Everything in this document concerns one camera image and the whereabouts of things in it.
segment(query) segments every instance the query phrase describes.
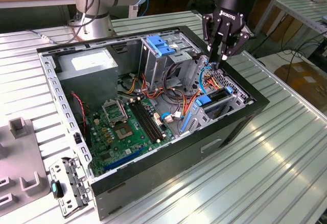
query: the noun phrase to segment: white label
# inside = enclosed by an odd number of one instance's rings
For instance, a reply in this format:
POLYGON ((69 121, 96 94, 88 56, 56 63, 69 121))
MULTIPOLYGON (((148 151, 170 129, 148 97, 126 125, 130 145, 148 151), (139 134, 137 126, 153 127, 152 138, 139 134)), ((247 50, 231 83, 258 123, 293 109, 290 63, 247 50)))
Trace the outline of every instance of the white label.
POLYGON ((231 14, 228 14, 227 12, 224 12, 224 11, 222 11, 222 10, 220 10, 219 15, 220 15, 220 16, 221 16, 221 15, 223 15, 223 16, 227 16, 228 18, 235 20, 235 16, 233 16, 233 15, 231 15, 231 14))
POLYGON ((298 72, 304 72, 305 70, 302 68, 302 67, 300 67, 300 66, 294 66, 293 67, 296 71, 298 71, 298 72))
POLYGON ((174 49, 174 48, 178 48, 178 45, 176 45, 176 44, 171 44, 171 45, 169 45, 169 47, 170 47, 171 49, 174 49))
POLYGON ((83 57, 75 57, 72 59, 72 64, 76 71, 90 67, 105 65, 108 63, 108 56, 104 52, 94 53, 83 57))
POLYGON ((316 83, 316 80, 311 77, 311 76, 307 76, 307 77, 304 77, 306 81, 308 81, 308 83, 316 83))
POLYGON ((181 115, 182 115, 182 113, 179 112, 179 111, 176 111, 175 114, 174 114, 174 116, 177 117, 177 118, 180 118, 181 115))

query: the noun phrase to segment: metal bracket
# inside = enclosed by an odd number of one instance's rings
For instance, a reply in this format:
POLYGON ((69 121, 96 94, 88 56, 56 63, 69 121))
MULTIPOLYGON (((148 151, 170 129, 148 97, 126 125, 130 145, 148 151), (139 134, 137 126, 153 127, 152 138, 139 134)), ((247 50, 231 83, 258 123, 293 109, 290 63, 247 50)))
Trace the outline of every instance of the metal bracket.
POLYGON ((79 159, 62 158, 49 167, 52 180, 59 182, 63 197, 58 200, 62 216, 67 218, 83 209, 92 199, 90 186, 79 159))

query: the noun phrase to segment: expansion slot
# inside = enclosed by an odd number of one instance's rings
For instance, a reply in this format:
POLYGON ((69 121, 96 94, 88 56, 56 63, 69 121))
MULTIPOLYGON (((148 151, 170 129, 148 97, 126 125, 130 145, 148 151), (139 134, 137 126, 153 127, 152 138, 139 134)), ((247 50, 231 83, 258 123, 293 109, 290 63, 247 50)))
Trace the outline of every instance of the expansion slot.
POLYGON ((122 159, 119 159, 118 161, 116 162, 113 162, 107 166, 105 166, 103 168, 104 171, 107 171, 107 170, 111 170, 111 169, 114 169, 122 164, 125 164, 126 162, 132 160, 132 159, 135 159, 136 157, 140 156, 141 154, 141 151, 144 149, 144 147, 142 147, 141 149, 137 150, 136 152, 132 153, 131 155, 128 155, 122 159))
POLYGON ((130 109, 152 143, 160 142, 164 138, 140 101, 131 103, 130 109))

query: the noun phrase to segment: motherboard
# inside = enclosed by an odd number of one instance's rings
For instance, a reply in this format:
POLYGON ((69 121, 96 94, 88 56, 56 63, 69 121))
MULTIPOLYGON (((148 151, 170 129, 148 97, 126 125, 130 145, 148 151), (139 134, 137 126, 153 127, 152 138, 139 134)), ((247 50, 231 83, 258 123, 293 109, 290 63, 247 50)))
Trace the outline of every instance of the motherboard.
POLYGON ((147 98, 124 104, 114 100, 108 104, 110 109, 105 104, 102 110, 87 116, 93 158, 90 166, 96 177, 175 139, 163 122, 156 123, 156 112, 147 98), (122 120, 113 123, 118 117, 122 120))

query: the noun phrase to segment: computer chassis frame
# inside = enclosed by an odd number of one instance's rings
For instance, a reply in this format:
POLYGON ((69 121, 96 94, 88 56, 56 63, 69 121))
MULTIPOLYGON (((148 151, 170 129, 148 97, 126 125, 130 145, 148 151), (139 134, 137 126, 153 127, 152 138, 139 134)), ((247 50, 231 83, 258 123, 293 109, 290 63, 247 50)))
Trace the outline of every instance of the computer chassis frame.
MULTIPOLYGON (((71 149, 78 155, 80 164, 84 168, 85 176, 90 178, 90 172, 86 167, 91 161, 91 155, 83 138, 78 140, 79 143, 76 141, 74 135, 76 133, 82 135, 82 133, 78 127, 70 126, 71 123, 77 124, 73 116, 70 116, 69 119, 66 118, 66 114, 71 113, 71 110, 63 94, 60 82, 56 79, 55 71, 50 64, 51 59, 47 57, 57 55, 58 53, 70 54, 83 49, 105 47, 112 43, 128 41, 129 38, 130 40, 135 39, 135 36, 142 38, 147 34, 164 34, 175 30, 183 32, 203 51, 204 55, 208 55, 206 43, 186 26, 37 49, 58 113, 65 120, 63 124, 67 127, 67 136, 71 149)), ((91 190, 87 191, 88 196, 86 199, 90 200, 92 198, 96 202, 100 220, 105 219, 123 206, 151 192, 152 189, 230 143, 269 104, 269 100, 227 62, 223 62, 220 68, 253 98, 254 103, 247 104, 245 108, 222 118, 200 131, 195 131, 191 136, 181 136, 177 143, 169 143, 159 148, 154 154, 120 166, 114 169, 114 173, 108 176, 100 176, 96 181, 90 179, 89 187, 87 185, 84 186, 84 189, 91 190)))

